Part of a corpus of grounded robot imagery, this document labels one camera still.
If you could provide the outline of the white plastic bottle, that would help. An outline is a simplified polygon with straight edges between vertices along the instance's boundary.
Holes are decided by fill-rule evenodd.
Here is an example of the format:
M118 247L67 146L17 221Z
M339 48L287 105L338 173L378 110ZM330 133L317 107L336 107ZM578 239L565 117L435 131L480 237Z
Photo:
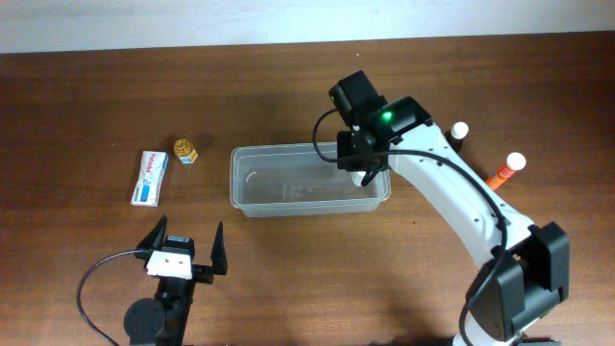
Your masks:
M367 186L371 182L370 174L365 171L354 171L351 173L352 181L357 186Z

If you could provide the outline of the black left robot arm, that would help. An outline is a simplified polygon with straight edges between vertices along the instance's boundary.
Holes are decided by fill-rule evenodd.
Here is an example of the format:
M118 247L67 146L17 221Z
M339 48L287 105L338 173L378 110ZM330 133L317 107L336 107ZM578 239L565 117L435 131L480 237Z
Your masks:
M152 298L133 303L124 315L124 330L131 345L181 345L197 284L212 284L228 272L223 225L217 226L210 265L196 264L195 243L189 237L167 235L167 217L135 247L146 274L159 280Z

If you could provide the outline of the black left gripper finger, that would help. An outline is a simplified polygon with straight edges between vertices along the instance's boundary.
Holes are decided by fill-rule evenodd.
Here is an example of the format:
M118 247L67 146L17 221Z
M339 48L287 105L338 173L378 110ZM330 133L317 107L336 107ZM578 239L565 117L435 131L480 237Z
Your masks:
M212 272L214 275L226 276L228 272L228 260L225 250L223 222L220 221L210 252Z
M159 251L165 236L167 217L163 215L156 226L135 247L135 257L148 260L154 251Z

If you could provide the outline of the orange tube with white cap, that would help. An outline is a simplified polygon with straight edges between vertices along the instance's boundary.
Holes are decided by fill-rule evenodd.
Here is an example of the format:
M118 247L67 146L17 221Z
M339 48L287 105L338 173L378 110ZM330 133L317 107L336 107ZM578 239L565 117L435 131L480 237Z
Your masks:
M510 153L505 160L505 163L498 171L485 182L492 189L498 189L503 183L510 179L516 172L522 170L527 165L527 159L519 152Z

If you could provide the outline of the white Panadol medicine box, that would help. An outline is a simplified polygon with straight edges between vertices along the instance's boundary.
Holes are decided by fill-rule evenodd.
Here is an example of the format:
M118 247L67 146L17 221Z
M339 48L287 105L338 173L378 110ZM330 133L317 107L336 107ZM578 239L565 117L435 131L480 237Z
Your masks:
M168 154L165 152L143 151L138 179L131 197L133 206L156 207L160 199Z

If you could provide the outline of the clear plastic container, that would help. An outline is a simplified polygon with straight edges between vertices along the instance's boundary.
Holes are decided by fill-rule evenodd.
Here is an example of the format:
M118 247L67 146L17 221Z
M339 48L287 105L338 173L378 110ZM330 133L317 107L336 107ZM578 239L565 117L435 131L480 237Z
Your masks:
M322 161L310 143L237 147L231 153L230 201L248 217L367 212L392 192L382 172L367 186Z

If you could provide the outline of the dark syrup bottle white cap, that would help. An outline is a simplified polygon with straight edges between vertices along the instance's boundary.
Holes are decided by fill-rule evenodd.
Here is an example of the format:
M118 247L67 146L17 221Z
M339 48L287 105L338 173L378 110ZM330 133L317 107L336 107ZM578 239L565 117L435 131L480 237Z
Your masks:
M449 131L449 143L453 150L458 153L462 147L463 140L469 133L469 126L465 122L456 122Z

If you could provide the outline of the small gold-lidded balm jar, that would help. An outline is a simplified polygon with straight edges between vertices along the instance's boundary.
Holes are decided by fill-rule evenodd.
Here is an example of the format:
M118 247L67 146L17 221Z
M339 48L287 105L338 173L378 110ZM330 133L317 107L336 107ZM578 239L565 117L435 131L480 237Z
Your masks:
M198 152L191 141L181 138L174 143L174 153L183 164L192 164L198 158Z

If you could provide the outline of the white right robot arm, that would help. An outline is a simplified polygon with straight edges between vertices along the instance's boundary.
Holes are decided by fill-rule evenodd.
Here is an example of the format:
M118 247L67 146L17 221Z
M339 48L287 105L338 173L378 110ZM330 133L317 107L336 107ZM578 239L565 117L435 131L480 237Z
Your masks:
M521 345L526 329L569 295L570 240L504 201L457 154L431 115L405 96L389 102L363 71L329 96L346 125L333 158L366 186L392 170L412 184L461 239L479 269L454 345Z

